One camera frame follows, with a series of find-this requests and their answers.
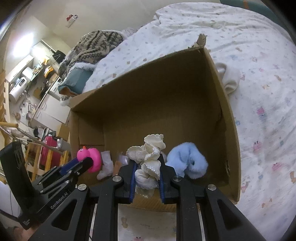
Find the cabinet door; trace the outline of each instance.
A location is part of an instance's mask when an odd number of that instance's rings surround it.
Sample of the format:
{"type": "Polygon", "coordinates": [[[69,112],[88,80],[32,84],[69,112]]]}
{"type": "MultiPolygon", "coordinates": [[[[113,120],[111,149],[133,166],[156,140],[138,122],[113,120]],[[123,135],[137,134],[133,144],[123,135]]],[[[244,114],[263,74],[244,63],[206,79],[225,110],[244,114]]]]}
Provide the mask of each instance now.
{"type": "Polygon", "coordinates": [[[61,122],[46,114],[43,110],[37,110],[33,120],[35,121],[31,121],[31,123],[34,125],[34,127],[47,127],[53,131],[58,131],[59,127],[61,126],[61,122]]]}
{"type": "Polygon", "coordinates": [[[60,101],[47,94],[43,100],[43,103],[40,107],[46,114],[52,116],[62,123],[66,123],[70,107],[69,106],[61,106],[60,101]]]}
{"type": "Polygon", "coordinates": [[[61,83],[56,81],[52,87],[50,88],[50,91],[48,94],[50,94],[52,97],[56,98],[57,100],[60,100],[62,95],[59,93],[58,87],[61,83]]]}

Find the patterned bedsheet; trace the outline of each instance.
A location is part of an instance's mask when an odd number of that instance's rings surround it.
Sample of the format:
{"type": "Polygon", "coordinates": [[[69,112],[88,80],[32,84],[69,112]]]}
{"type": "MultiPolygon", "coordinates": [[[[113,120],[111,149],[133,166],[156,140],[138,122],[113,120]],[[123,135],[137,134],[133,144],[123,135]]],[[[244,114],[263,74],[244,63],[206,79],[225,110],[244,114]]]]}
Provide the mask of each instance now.
{"type": "Polygon", "coordinates": [[[241,151],[237,207],[267,240],[279,240],[296,214],[296,47],[282,27],[222,4],[172,4],[102,59],[84,91],[191,46],[200,33],[215,63],[241,71],[229,95],[241,151]]]}

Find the cardboard box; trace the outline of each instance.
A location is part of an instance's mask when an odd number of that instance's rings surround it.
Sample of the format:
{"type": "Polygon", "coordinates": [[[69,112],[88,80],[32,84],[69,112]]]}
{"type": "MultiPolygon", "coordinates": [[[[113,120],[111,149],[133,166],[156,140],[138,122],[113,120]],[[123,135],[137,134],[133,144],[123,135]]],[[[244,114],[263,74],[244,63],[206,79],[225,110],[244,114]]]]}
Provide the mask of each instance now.
{"type": "MultiPolygon", "coordinates": [[[[240,152],[234,118],[203,46],[149,62],[74,97],[71,105],[72,157],[85,145],[109,150],[115,161],[118,152],[143,145],[148,134],[164,134],[166,154],[183,142],[193,142],[206,157],[207,173],[194,183],[213,183],[233,201],[239,200],[240,152]]],[[[85,173],[80,182],[95,184],[96,175],[85,173]]]]}
{"type": "Polygon", "coordinates": [[[48,85],[54,83],[58,77],[59,77],[59,76],[58,76],[56,73],[54,73],[54,74],[50,77],[50,79],[49,79],[49,81],[48,81],[48,85]]]}
{"type": "Polygon", "coordinates": [[[35,98],[37,98],[38,100],[41,100],[42,98],[40,97],[40,94],[41,94],[41,89],[40,89],[40,88],[36,88],[36,89],[34,90],[33,96],[34,96],[35,98]]]}
{"type": "Polygon", "coordinates": [[[64,123],[61,123],[57,130],[57,136],[63,138],[65,141],[68,141],[69,133],[70,128],[67,127],[64,123]]]}

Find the blue fuzzy sock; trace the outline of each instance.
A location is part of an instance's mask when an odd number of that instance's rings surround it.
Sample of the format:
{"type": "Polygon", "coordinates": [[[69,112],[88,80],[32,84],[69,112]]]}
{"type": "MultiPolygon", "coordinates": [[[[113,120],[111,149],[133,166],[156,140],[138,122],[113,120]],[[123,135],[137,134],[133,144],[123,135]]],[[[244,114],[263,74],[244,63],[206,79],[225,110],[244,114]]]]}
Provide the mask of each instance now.
{"type": "Polygon", "coordinates": [[[205,175],[208,163],[194,143],[185,142],[174,147],[168,154],[166,165],[173,167],[178,176],[188,175],[197,179],[205,175]]]}

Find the pink rubber duck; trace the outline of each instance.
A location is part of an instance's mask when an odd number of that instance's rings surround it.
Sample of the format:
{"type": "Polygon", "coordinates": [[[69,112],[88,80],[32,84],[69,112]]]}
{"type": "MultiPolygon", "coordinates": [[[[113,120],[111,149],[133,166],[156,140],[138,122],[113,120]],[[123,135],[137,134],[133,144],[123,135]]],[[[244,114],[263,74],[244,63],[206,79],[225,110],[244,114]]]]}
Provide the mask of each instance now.
{"type": "Polygon", "coordinates": [[[77,152],[78,161],[82,161],[86,157],[90,157],[94,162],[93,166],[88,170],[89,172],[97,172],[101,169],[102,156],[96,148],[87,149],[85,146],[83,146],[83,148],[77,152]]]}

